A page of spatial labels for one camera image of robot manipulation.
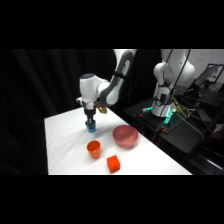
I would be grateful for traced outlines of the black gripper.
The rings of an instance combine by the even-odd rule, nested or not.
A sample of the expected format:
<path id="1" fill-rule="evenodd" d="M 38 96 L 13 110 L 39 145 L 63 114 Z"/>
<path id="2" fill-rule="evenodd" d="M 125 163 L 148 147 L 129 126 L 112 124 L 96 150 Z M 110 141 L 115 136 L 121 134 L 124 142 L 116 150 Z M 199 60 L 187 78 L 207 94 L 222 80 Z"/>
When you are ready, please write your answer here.
<path id="1" fill-rule="evenodd" d="M 96 114 L 96 108 L 94 108 L 94 109 L 84 109 L 84 113 L 87 116 L 86 126 L 89 127 L 89 124 L 90 124 L 90 129 L 96 128 L 96 121 L 93 117 Z"/>

